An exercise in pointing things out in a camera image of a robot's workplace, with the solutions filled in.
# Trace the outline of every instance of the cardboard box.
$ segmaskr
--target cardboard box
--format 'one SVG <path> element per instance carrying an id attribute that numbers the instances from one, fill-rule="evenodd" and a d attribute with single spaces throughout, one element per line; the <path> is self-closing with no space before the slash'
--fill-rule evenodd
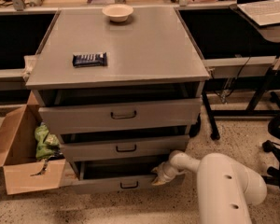
<path id="1" fill-rule="evenodd" d="M 65 160 L 49 161 L 43 175 L 34 175 L 44 164 L 35 158 L 35 128 L 40 119 L 37 109 L 38 105 L 28 103 L 8 113 L 0 127 L 0 167 L 4 169 L 8 195 L 56 189 L 77 180 Z"/>

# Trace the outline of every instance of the gray countertop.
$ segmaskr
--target gray countertop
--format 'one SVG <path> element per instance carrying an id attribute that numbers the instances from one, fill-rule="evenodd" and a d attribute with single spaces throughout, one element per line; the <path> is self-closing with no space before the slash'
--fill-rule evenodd
<path id="1" fill-rule="evenodd" d="M 73 53 L 106 52 L 106 67 L 74 68 Z M 101 8 L 63 9 L 28 89 L 204 81 L 208 73 L 173 7 L 134 7 L 124 23 Z"/>

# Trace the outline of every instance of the terrazzo floor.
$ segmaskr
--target terrazzo floor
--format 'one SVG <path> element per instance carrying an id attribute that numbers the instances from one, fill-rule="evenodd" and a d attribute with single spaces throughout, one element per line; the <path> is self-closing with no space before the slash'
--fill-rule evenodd
<path id="1" fill-rule="evenodd" d="M 226 108 L 227 105 L 212 105 Z M 243 108 L 240 103 L 233 108 Z M 272 108 L 263 102 L 259 108 Z M 202 126 L 199 134 L 189 140 L 187 153 L 197 159 L 219 152 L 247 167 L 266 174 L 268 166 L 278 167 L 273 154 L 264 153 L 261 144 L 267 139 L 277 141 L 267 132 L 270 118 L 217 119 L 221 138 L 210 138 L 211 128 L 202 107 Z M 91 223 L 91 224 L 196 224 L 199 212 L 196 176 L 186 173 L 180 186 L 124 192 L 76 195 L 71 187 L 6 195 L 3 172 L 0 169 L 0 223 Z M 280 191 L 268 186 L 266 200 L 258 206 L 249 206 L 253 224 L 280 224 Z"/>

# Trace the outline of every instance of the bottom drawer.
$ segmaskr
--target bottom drawer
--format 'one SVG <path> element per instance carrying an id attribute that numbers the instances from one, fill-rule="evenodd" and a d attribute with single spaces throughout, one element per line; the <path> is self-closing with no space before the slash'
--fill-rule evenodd
<path id="1" fill-rule="evenodd" d="M 96 193 L 128 189 L 154 188 L 156 175 L 151 173 L 168 155 L 76 162 L 80 177 L 74 185 L 76 193 Z M 180 183 L 178 178 L 173 184 Z"/>

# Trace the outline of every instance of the drawer front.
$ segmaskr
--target drawer front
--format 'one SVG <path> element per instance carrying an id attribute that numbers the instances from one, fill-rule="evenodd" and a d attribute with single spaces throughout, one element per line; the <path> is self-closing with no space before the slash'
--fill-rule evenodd
<path id="1" fill-rule="evenodd" d="M 51 133 L 86 133 L 191 125 L 202 101 L 185 99 L 108 105 L 43 107 L 39 113 Z"/>
<path id="2" fill-rule="evenodd" d="M 188 135 L 128 139 L 109 142 L 62 144 L 61 151 L 69 162 L 121 159 L 128 157 L 169 154 L 172 150 L 185 150 Z"/>
<path id="3" fill-rule="evenodd" d="M 123 178 L 108 178 L 99 180 L 82 180 L 74 184 L 73 189 L 77 194 L 92 194 L 99 192 L 124 191 L 136 189 L 152 189 L 151 183 L 156 178 L 155 175 L 139 175 Z M 180 185 L 184 179 L 183 175 L 178 176 L 172 182 L 163 186 Z"/>

